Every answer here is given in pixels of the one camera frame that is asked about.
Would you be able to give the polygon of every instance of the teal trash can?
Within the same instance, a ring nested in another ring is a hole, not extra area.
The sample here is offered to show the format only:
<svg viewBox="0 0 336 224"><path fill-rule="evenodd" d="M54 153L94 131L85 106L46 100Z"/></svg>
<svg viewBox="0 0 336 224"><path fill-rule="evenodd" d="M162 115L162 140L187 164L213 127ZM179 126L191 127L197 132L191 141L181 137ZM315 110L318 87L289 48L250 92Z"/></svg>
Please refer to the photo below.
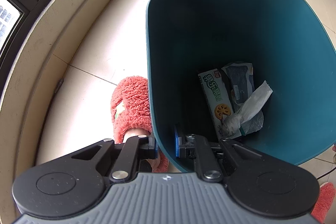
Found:
<svg viewBox="0 0 336 224"><path fill-rule="evenodd" d="M273 89L244 144L298 165L335 143L335 49L305 0L150 0L146 28L153 131L181 171L175 124L217 141L197 74L234 61Z"/></svg>

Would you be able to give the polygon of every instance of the tile floor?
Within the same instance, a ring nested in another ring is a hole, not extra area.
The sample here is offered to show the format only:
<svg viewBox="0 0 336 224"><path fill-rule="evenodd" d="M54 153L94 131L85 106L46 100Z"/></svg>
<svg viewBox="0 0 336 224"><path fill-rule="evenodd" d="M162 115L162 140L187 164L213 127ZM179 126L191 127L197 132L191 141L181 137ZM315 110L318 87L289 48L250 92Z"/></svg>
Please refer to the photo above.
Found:
<svg viewBox="0 0 336 224"><path fill-rule="evenodd" d="M112 136L110 98L124 77L147 77L145 12L149 0L111 0L69 66L44 128L38 163ZM336 0L306 0L336 46ZM301 167L315 176L335 165L331 148ZM336 185L336 171L320 180ZM336 202L326 224L336 222Z"/></svg>

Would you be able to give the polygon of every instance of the window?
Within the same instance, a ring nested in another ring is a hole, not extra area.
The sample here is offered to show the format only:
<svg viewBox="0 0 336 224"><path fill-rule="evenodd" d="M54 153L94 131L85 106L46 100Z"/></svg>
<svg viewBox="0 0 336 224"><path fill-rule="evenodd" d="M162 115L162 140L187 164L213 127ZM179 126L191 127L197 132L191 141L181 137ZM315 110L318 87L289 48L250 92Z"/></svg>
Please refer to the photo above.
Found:
<svg viewBox="0 0 336 224"><path fill-rule="evenodd" d="M7 0L0 0L0 48L20 17L20 12Z"/></svg>

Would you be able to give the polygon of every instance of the cookie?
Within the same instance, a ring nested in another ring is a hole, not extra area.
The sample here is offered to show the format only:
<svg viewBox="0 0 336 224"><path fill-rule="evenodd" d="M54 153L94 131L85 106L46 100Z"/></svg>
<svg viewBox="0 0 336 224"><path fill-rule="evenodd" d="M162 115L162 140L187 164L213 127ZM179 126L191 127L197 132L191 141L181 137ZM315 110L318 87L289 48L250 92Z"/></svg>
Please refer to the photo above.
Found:
<svg viewBox="0 0 336 224"><path fill-rule="evenodd" d="M227 104L219 104L215 108L215 116L217 119L222 120L222 116L226 115L229 116L231 115L231 109Z"/></svg>

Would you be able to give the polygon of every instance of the red fuzzy slipper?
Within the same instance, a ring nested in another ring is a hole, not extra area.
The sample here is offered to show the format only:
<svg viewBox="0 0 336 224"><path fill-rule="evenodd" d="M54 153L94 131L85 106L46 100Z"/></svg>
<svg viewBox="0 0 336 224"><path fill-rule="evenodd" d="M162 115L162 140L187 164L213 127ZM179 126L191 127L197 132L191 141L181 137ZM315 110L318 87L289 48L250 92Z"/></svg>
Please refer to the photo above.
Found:
<svg viewBox="0 0 336 224"><path fill-rule="evenodd" d="M315 217L320 223L324 222L324 219L327 215L328 210L330 209L336 190L334 185L331 182L323 183L320 186L320 195L314 206L311 215Z"/></svg>
<svg viewBox="0 0 336 224"><path fill-rule="evenodd" d="M142 128L151 132L148 80L141 76L131 76L121 80L112 94L111 114L116 143L122 143L126 131L131 128ZM153 172L167 172L168 159L161 151L159 153L160 163Z"/></svg>

